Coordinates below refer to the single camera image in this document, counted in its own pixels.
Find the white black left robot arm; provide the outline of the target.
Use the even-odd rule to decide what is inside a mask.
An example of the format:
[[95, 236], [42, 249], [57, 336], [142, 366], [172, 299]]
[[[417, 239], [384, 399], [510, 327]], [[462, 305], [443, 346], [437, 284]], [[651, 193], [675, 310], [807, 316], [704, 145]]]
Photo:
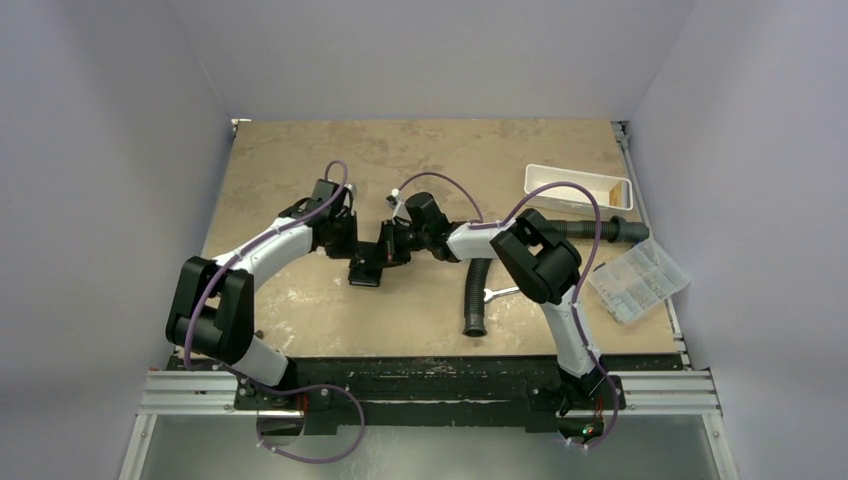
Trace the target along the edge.
[[297, 399], [298, 382], [285, 354], [255, 334], [255, 293], [284, 267], [317, 249], [351, 259], [357, 250], [354, 194], [349, 185], [317, 180], [261, 233], [212, 259], [193, 256], [182, 266], [165, 327], [166, 339], [186, 355], [217, 360], [260, 383], [272, 408]]

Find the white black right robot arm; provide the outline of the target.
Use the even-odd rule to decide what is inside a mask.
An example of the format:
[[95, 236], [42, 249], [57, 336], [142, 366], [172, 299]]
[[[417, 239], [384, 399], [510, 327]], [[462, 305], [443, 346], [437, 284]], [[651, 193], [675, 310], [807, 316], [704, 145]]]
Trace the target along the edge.
[[528, 208], [495, 223], [451, 221], [435, 197], [416, 193], [395, 199], [399, 213], [381, 224], [377, 241], [365, 242], [352, 260], [348, 281], [377, 287], [384, 270], [410, 262], [426, 250], [437, 260], [460, 263], [497, 259], [519, 293], [540, 306], [551, 331], [564, 399], [584, 407], [596, 399], [609, 375], [595, 347], [580, 304], [592, 259], [584, 259], [576, 239], [592, 240], [595, 255], [608, 237], [606, 221], [550, 220]]

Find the black leather card holder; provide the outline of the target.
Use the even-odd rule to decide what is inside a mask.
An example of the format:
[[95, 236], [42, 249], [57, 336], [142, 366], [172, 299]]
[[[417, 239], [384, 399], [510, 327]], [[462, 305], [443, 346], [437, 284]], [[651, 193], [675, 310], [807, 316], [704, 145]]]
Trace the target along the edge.
[[348, 284], [356, 287], [378, 288], [381, 284], [383, 270], [389, 267], [371, 267], [368, 264], [368, 256], [375, 242], [360, 241], [357, 245], [355, 255], [351, 258], [348, 267]]

